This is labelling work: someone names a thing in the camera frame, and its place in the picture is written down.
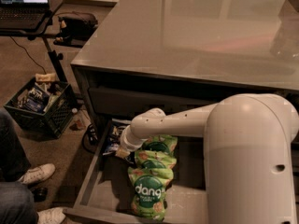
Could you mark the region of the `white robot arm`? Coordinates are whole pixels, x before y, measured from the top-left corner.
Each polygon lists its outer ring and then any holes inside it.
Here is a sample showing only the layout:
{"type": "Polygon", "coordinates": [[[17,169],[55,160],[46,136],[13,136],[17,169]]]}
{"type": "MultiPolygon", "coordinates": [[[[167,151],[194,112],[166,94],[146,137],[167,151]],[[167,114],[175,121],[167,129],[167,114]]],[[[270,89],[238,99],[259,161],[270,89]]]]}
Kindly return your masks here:
{"type": "Polygon", "coordinates": [[[127,157],[159,134],[204,139],[209,224],[297,224],[291,142],[294,106],[276,94],[238,94],[213,105],[134,117],[117,150],[127,157]]]}

